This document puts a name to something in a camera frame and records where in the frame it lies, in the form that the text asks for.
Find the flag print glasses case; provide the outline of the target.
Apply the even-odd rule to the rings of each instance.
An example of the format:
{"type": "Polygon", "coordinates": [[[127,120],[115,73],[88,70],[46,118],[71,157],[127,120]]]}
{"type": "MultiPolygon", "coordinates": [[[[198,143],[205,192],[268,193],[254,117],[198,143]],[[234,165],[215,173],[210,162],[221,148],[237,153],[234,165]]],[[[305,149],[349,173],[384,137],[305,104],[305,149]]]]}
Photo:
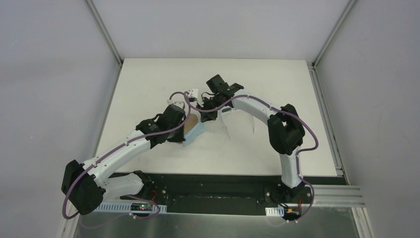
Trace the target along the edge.
{"type": "Polygon", "coordinates": [[[200,123],[200,119],[195,115],[192,114],[186,121],[184,125],[184,135],[190,131],[196,124],[200,123]]]}

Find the light blue cleaning cloth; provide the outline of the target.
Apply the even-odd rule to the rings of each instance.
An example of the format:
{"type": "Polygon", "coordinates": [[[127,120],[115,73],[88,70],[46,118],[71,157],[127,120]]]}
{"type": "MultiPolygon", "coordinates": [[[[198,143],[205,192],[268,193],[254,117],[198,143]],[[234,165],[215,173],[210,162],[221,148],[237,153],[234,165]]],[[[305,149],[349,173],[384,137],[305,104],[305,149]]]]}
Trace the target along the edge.
{"type": "Polygon", "coordinates": [[[198,123],[196,124],[190,131],[188,131],[185,135],[184,138],[185,140],[183,141],[182,145],[184,147],[190,145],[191,143],[193,143],[196,138],[201,135],[203,132],[205,131],[205,126],[203,123],[198,123]]]}

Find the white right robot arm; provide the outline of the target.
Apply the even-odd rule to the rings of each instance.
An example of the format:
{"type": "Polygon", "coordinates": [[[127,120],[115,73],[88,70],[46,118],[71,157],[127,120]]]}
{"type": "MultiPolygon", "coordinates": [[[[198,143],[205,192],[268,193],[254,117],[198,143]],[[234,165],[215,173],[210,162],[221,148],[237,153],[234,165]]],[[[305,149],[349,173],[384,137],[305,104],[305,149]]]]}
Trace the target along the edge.
{"type": "Polygon", "coordinates": [[[268,129],[270,145],[280,156],[282,176],[278,195],[287,203],[298,200],[304,183],[299,177],[297,159],[305,130],[296,119],[298,114],[295,107],[287,104],[276,111],[269,103],[246,91],[242,85],[229,85],[219,74],[206,84],[211,90],[211,96],[204,97],[203,104],[197,105],[201,121],[215,120],[218,115],[215,109],[227,106],[242,110],[263,122],[268,129]]]}

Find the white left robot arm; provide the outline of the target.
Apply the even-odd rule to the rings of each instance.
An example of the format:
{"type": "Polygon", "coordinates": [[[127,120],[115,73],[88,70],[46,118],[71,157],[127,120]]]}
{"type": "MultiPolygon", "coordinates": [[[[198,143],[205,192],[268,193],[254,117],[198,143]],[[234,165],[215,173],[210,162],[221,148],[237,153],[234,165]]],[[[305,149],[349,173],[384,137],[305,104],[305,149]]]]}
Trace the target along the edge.
{"type": "Polygon", "coordinates": [[[188,119],[185,110],[171,104],[163,113],[145,119],[136,125],[119,144],[98,156],[78,163],[69,162],[64,171],[61,190],[65,195],[62,213],[66,213],[68,202],[76,208],[77,214],[87,215],[109,198],[134,195],[138,200],[150,197],[151,187],[145,183],[145,176],[134,172],[112,178],[111,175],[135,157],[165,142],[185,141],[184,124],[188,119]]]}

